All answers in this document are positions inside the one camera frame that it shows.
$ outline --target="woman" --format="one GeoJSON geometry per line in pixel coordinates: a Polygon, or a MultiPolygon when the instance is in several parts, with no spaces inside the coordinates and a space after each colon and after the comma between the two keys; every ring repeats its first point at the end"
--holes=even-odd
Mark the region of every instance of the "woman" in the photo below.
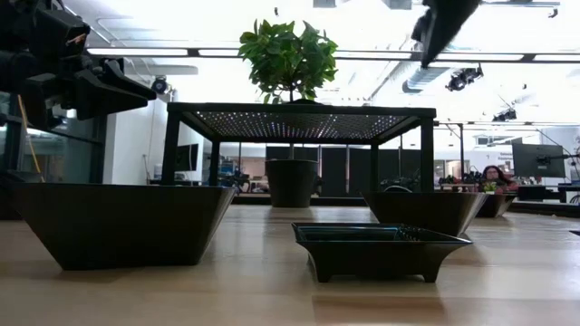
{"type": "Polygon", "coordinates": [[[517,183],[508,179],[504,172],[496,166],[487,166],[483,169],[483,179],[481,180],[481,189],[487,183],[496,184],[496,194],[503,194],[506,191],[517,191],[517,183]]]}

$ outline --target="black metal table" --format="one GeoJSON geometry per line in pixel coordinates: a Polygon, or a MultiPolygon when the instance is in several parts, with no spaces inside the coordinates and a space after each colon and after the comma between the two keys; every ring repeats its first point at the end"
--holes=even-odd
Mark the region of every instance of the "black metal table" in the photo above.
{"type": "Polygon", "coordinates": [[[181,122],[212,142],[211,186],[218,184],[222,142],[371,145],[371,191],[379,188],[379,145],[420,127],[420,188],[433,192],[435,109],[172,102],[167,110],[163,185],[174,183],[181,122]]]}

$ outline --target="computer monitor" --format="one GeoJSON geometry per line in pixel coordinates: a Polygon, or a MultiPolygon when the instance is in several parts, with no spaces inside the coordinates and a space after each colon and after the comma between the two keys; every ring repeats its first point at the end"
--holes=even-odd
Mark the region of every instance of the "computer monitor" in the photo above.
{"type": "Polygon", "coordinates": [[[562,146],[512,144],[512,154],[517,177],[566,177],[562,146]]]}
{"type": "Polygon", "coordinates": [[[198,144],[178,147],[178,156],[175,160],[176,172],[195,171],[198,169],[198,144]]]}

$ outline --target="spotlight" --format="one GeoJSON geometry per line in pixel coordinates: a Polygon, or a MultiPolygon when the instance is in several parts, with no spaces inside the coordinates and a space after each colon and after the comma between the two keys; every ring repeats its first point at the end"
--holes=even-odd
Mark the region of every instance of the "spotlight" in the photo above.
{"type": "Polygon", "coordinates": [[[478,68],[459,69],[451,74],[451,80],[445,88],[449,91],[462,91],[467,85],[472,84],[475,80],[483,76],[481,64],[478,68]]]}
{"type": "Polygon", "coordinates": [[[164,95],[170,92],[171,85],[167,83],[167,76],[156,76],[155,81],[151,84],[151,89],[159,95],[164,95]]]}
{"type": "Polygon", "coordinates": [[[558,15],[558,8],[554,7],[552,8],[552,14],[548,15],[548,18],[554,18],[558,15]]]}
{"type": "Polygon", "coordinates": [[[497,116],[493,116],[492,122],[507,122],[510,120],[517,120],[516,110],[511,108],[500,112],[497,116]]]}

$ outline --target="wooden tabletop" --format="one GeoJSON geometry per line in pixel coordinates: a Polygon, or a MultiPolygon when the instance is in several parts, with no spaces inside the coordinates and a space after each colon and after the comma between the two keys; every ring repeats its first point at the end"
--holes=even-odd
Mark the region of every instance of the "wooden tabletop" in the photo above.
{"type": "Polygon", "coordinates": [[[365,207],[232,206],[198,266],[64,273],[0,222],[0,325],[578,325],[577,220],[476,219],[437,283],[314,281],[291,222],[375,222],[365,207]]]}

